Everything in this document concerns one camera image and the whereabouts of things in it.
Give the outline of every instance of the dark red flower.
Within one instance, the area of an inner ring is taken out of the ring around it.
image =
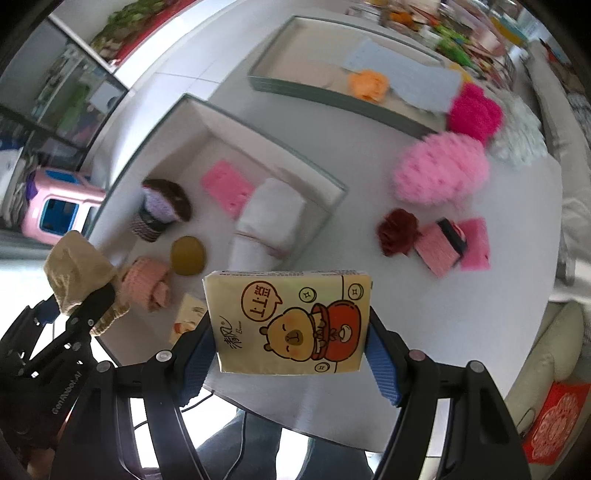
[[[379,246],[386,257],[408,255],[420,235],[417,217],[402,208],[387,214],[377,231]]]

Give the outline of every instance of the pink scrub pad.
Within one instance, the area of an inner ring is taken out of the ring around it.
[[[218,161],[201,177],[201,186],[234,220],[255,191],[254,186],[226,160]]]
[[[466,240],[454,223],[442,219],[421,229],[414,248],[437,278],[443,278],[462,258]]]
[[[486,233],[486,220],[482,217],[464,220],[458,224],[464,235],[468,248],[460,263],[463,271],[490,270],[489,256],[491,248]]]

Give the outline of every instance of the blue gripper pad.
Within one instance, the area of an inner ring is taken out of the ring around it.
[[[402,400],[398,391],[398,380],[396,367],[392,363],[386,347],[380,340],[378,333],[371,325],[368,329],[368,337],[365,342],[365,356],[374,374],[375,382],[378,384],[380,393],[390,403],[397,407]]]
[[[181,405],[185,406],[192,398],[197,397],[205,382],[209,367],[216,356],[216,342],[210,325],[197,344],[184,372],[184,385],[180,394]]]
[[[56,298],[52,295],[47,300],[40,303],[37,310],[37,321],[45,326],[48,323],[55,322],[59,315],[60,308],[57,305]]]

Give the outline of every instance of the black cable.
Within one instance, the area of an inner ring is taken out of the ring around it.
[[[238,458],[236,459],[234,464],[230,467],[230,470],[228,470],[228,472],[226,473],[226,476],[224,476],[223,480],[228,480],[230,478],[230,475],[232,475],[234,470],[238,468],[238,465],[242,461],[242,457],[244,457],[244,447],[246,445],[246,415],[247,413],[244,412],[244,416],[242,418],[242,442],[240,444],[240,453],[238,454]]]
[[[195,407],[197,407],[198,405],[201,405],[204,401],[206,401],[208,398],[213,397],[213,392],[211,392],[207,397],[202,398],[201,400],[199,400],[195,405],[191,405],[190,407],[185,408],[184,410],[181,410],[181,413],[185,413],[186,411],[189,411]],[[143,427],[144,425],[146,425],[148,423],[148,420],[144,420],[141,421],[140,423],[138,423],[136,426],[134,426],[134,430],[139,429],[140,427]]]

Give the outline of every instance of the folded towel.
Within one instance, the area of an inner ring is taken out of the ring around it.
[[[287,183],[266,179],[252,194],[236,224],[238,233],[249,236],[277,251],[289,253],[306,200]]]
[[[239,272],[269,272],[279,265],[269,248],[252,238],[235,235],[230,252],[228,270]]]

